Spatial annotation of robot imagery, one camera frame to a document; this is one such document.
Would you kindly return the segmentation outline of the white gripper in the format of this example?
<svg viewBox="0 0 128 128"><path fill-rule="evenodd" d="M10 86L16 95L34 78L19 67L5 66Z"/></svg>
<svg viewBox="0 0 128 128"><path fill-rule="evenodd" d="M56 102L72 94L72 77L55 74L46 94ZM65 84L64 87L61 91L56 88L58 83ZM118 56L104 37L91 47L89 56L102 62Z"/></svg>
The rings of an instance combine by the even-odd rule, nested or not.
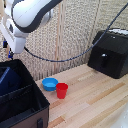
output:
<svg viewBox="0 0 128 128"><path fill-rule="evenodd" d="M9 44L11 49L9 50L8 58L13 60L14 54L23 52L28 34L21 32L11 18L3 18L1 20L0 31L6 39L6 41L3 41L3 48L7 48Z"/></svg>

